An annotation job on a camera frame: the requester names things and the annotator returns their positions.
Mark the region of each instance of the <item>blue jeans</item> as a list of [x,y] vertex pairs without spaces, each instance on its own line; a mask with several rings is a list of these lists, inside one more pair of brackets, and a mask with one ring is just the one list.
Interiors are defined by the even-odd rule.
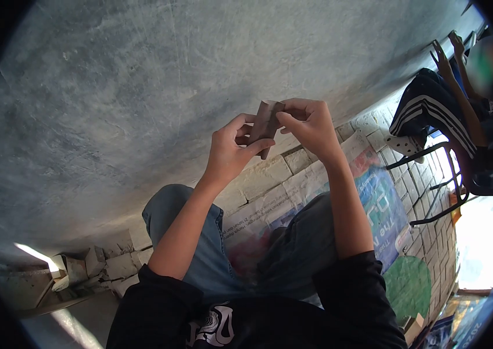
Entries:
[[[145,206],[142,217],[154,250],[191,193],[192,188],[185,185],[166,185]],[[288,227],[273,232],[273,243],[258,263],[256,284],[243,283],[229,263],[222,218],[223,210],[212,205],[183,279],[204,292],[205,303],[264,295],[312,297],[310,303],[317,303],[312,276],[337,260],[330,193],[312,199]]]

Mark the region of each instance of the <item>striped track pants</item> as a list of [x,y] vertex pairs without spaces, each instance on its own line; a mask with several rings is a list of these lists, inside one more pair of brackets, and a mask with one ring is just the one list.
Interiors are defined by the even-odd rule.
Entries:
[[390,125],[392,136],[426,137],[428,127],[439,129],[474,158],[477,147],[467,132],[464,115],[447,84],[429,69],[422,69],[406,87]]

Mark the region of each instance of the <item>black metal chair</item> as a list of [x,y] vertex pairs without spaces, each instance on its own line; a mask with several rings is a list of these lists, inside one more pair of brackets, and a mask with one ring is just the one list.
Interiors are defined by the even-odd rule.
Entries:
[[[483,170],[483,171],[474,171],[473,168],[476,166],[472,166],[473,160],[468,156],[467,152],[461,147],[459,143],[456,142],[441,142],[435,144],[432,147],[424,149],[416,154],[413,154],[408,157],[404,157],[399,160],[397,163],[386,166],[387,170],[391,170],[403,164],[407,164],[410,161],[418,159],[419,157],[425,156],[433,151],[443,148],[446,152],[446,156],[448,158],[448,163],[450,164],[450,170],[452,172],[452,178],[447,181],[433,185],[429,188],[429,190],[438,189],[433,202],[431,203],[428,212],[425,214],[424,219],[422,220],[413,220],[410,222],[411,226],[417,226],[421,224],[431,223],[439,218],[445,216],[446,214],[454,211],[456,208],[462,206],[469,199],[469,194],[477,195],[477,196],[493,196],[493,170]],[[456,154],[456,159],[458,160],[458,165],[460,171],[456,173],[454,168],[452,156],[450,155],[450,150],[454,150]],[[461,183],[458,183],[458,176],[461,175]],[[427,218],[429,214],[431,214],[433,210],[433,206],[435,205],[438,196],[440,194],[440,188],[449,184],[450,182],[454,182],[455,192],[457,202],[445,209],[444,211],[435,214],[433,217]],[[462,187],[465,187],[464,198],[461,197]]]

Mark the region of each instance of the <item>green circle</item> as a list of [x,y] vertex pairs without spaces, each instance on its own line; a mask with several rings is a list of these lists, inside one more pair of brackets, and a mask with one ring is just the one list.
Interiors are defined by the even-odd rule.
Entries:
[[399,256],[384,273],[386,298],[398,319],[425,317],[431,301],[431,274],[427,264],[413,256]]

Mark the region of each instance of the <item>left hand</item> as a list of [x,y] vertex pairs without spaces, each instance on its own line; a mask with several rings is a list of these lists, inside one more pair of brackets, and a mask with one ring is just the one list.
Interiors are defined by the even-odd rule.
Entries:
[[235,177],[237,177],[247,163],[261,150],[276,144],[272,139],[257,140],[249,146],[252,126],[256,115],[239,114],[227,125],[212,134],[210,157],[204,175],[199,184],[207,185],[221,192]]
[[438,40],[434,40],[432,42],[432,46],[435,48],[438,59],[436,59],[432,51],[429,52],[431,53],[432,59],[435,61],[436,66],[438,67],[438,72],[445,79],[449,79],[450,77],[453,78],[454,74],[452,72],[452,67],[450,66],[450,62],[448,61],[446,55],[444,54],[444,51],[442,50],[442,46],[440,46],[440,44],[438,43]]

